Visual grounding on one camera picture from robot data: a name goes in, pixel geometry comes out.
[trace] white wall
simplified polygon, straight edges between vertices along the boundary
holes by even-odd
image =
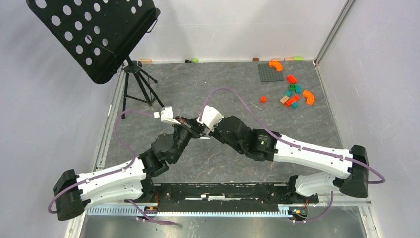
[[[314,59],[345,0],[155,0],[162,13],[133,59]]]
[[[0,237],[63,237],[53,186],[92,169],[116,80],[91,82],[24,0],[1,2],[0,32]]]
[[[357,1],[320,63],[344,144],[365,146],[387,178],[370,186],[386,238],[419,237],[419,10],[415,0]]]

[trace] round hole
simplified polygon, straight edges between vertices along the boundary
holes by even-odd
[[[77,52],[78,54],[83,53],[83,47],[82,47],[82,46],[76,46],[76,52]]]
[[[87,57],[85,60],[87,65],[91,65],[92,64],[92,59],[90,57]]]
[[[67,16],[69,16],[71,14],[71,8],[69,6],[67,6],[67,5],[64,5],[63,12],[64,12],[64,14],[66,14]]]
[[[101,6],[99,6],[99,4],[97,4],[97,3],[95,3],[95,4],[93,4],[93,9],[94,9],[96,12],[99,12],[99,11],[101,10]]]
[[[95,27],[93,28],[93,32],[94,32],[95,34],[99,34],[99,33],[101,32],[101,29],[99,28],[99,26],[95,26]]]
[[[86,41],[86,43],[88,43],[88,44],[90,44],[92,41],[91,41],[91,39],[92,39],[92,37],[91,36],[86,36],[85,37],[85,41]]]
[[[35,4],[40,8],[44,9],[47,6],[45,0],[35,0]]]
[[[51,22],[54,24],[54,26],[59,26],[61,24],[60,18],[58,16],[52,16]]]
[[[88,12],[85,12],[85,19],[86,19],[87,21],[92,20],[92,15],[91,15],[90,13],[88,13]]]
[[[64,37],[65,37],[65,38],[66,38],[66,40],[68,40],[68,41],[73,40],[73,34],[71,34],[71,32],[69,32],[69,31],[66,31],[66,32],[64,33]]]
[[[82,28],[83,28],[82,23],[81,23],[80,21],[76,21],[76,22],[74,23],[74,27],[75,27],[75,28],[76,28],[76,30],[78,30],[78,31],[82,30]]]

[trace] perforated black panel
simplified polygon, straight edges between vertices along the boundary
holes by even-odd
[[[160,15],[152,0],[27,0],[27,4],[97,84],[111,80]]]

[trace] robotic arm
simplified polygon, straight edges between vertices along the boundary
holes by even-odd
[[[285,135],[273,132],[283,141],[299,144],[296,148],[277,141],[263,129],[250,129],[239,118],[225,118],[218,110],[206,106],[201,120],[173,117],[172,107],[165,107],[155,113],[164,123],[173,125],[173,134],[162,134],[151,144],[151,148],[132,161],[92,173],[75,174],[74,170],[65,171],[54,187],[57,196],[75,183],[81,183],[56,199],[58,219],[68,220],[82,214],[96,205],[124,199],[150,200],[155,195],[152,177],[166,172],[169,164],[177,163],[188,142],[201,138],[204,131],[223,144],[232,147],[239,154],[256,161],[290,162],[322,170],[309,176],[291,176],[287,193],[305,197],[316,193],[339,190],[352,197],[368,196],[368,170],[339,158],[314,153],[334,152],[368,164],[364,147],[355,145],[351,150],[332,149],[296,141]],[[89,178],[103,175],[100,179]]]

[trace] tripod leg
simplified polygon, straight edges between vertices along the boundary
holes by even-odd
[[[142,73],[144,73],[147,77],[149,77],[153,82],[158,83],[158,81],[156,79],[154,79],[152,76],[150,76],[146,71],[140,69],[140,71]]]
[[[156,98],[156,100],[159,102],[161,107],[164,107],[165,105],[163,104],[163,102],[160,100],[160,98],[157,96],[157,94],[153,91],[152,87],[149,85],[149,83],[146,81],[146,79],[143,77],[143,75],[139,72],[138,74],[140,76],[140,78],[142,79],[142,81],[145,83],[146,87],[150,90],[150,92],[153,94],[153,96]]]
[[[146,89],[144,88],[143,83],[142,83],[142,81],[140,80],[139,74],[138,74],[138,73],[134,73],[134,77],[136,78],[137,83],[139,84],[140,89],[142,90],[143,95],[145,96],[145,99],[146,99],[146,101],[147,101],[147,104],[148,104],[149,106],[151,106],[151,105],[152,105],[152,101],[150,100],[149,96],[147,95]]]
[[[124,99],[122,101],[122,111],[125,111],[125,103],[127,102],[127,90],[128,90],[128,73],[125,73]]]

